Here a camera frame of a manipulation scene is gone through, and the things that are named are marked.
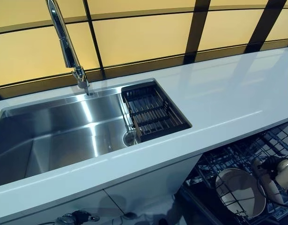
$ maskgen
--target sink drain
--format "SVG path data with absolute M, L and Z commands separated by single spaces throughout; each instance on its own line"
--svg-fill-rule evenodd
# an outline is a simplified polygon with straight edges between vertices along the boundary
M 132 146 L 140 143 L 138 135 L 135 130 L 130 130 L 124 134 L 123 142 L 126 146 Z

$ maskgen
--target dishwasher rack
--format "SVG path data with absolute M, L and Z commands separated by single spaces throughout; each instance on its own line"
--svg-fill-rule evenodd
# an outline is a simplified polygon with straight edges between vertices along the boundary
M 282 124 L 204 153 L 188 177 L 186 184 L 192 186 L 204 182 L 208 188 L 216 192 L 215 179 L 221 171 L 227 168 L 239 168 L 252 174 L 251 162 L 254 159 L 258 159 L 263 163 L 269 156 L 288 158 L 288 133 L 283 130 L 287 125 L 288 123 Z M 285 190 L 277 183 L 275 184 L 280 191 L 284 203 L 288 205 L 288 196 Z M 237 203 L 241 207 L 242 210 L 238 211 L 235 216 L 235 219 L 241 225 L 257 225 L 265 220 L 270 220 L 270 218 L 279 221 L 288 215 L 288 208 L 277 206 L 267 200 L 265 211 L 257 217 L 248 219 L 239 200 L 234 196 L 233 198 L 234 201 L 228 203 L 228 205 Z

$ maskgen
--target white quartz countertop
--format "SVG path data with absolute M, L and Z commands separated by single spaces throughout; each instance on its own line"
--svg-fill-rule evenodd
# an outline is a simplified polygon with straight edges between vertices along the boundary
M 91 85 L 99 89 L 147 78 L 158 81 L 192 128 L 0 186 L 0 218 L 14 213 L 16 217 L 22 216 L 24 210 L 34 207 L 45 209 L 50 202 L 58 203 L 100 190 L 288 121 L 288 48 Z M 0 101 L 0 110 L 78 91 L 73 86 L 6 99 Z

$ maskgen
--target black dish rack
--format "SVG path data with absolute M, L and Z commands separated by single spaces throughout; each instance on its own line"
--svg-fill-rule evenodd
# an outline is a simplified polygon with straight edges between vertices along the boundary
M 204 153 L 198 163 L 195 165 L 191 174 L 185 182 L 185 187 L 190 192 L 200 192 L 206 186 L 208 189 L 208 195 L 217 194 L 215 180 L 219 177 L 219 173 L 227 168 L 239 168 L 250 174 L 253 174 L 251 162 L 254 159 L 259 162 L 264 162 L 269 156 L 278 156 L 288 158 L 288 133 L 285 128 L 288 123 L 266 130 L 259 134 L 244 138 L 237 142 L 219 147 L 212 151 Z M 285 190 L 282 189 L 278 183 L 276 186 L 282 196 L 282 199 L 286 205 L 288 205 L 288 195 Z M 218 195 L 213 196 L 213 199 L 220 198 Z M 220 207 L 221 202 L 217 203 L 214 208 Z M 233 202 L 230 204 L 240 205 L 240 201 L 234 197 Z M 258 224 L 278 224 L 278 221 L 288 215 L 288 208 L 275 205 L 267 200 L 266 209 L 262 214 L 252 219 L 248 219 L 247 214 L 243 207 L 242 211 L 238 211 L 233 218 L 241 225 L 258 225 Z M 232 217 L 232 212 L 227 208 L 222 209 L 219 216 L 224 214 L 224 217 Z
M 124 87 L 122 99 L 141 142 L 191 127 L 156 82 Z

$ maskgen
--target cabinet door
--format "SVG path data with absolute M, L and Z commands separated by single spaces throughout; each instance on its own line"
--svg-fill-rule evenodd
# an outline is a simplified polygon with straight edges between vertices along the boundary
M 66 202 L 64 204 L 56 205 L 49 209 L 26 215 L 22 218 L 12 220 L 3 225 L 37 225 L 45 222 L 52 222 L 57 217 L 61 217 L 66 213 L 72 213 L 76 210 L 85 210 L 94 215 L 98 215 L 100 220 L 95 222 L 95 225 L 105 223 L 113 218 L 122 215 L 120 209 L 113 203 L 113 201 L 102 190 L 93 194 Z
M 199 158 L 200 155 L 163 167 L 105 191 L 124 213 L 132 212 L 166 195 L 175 194 Z

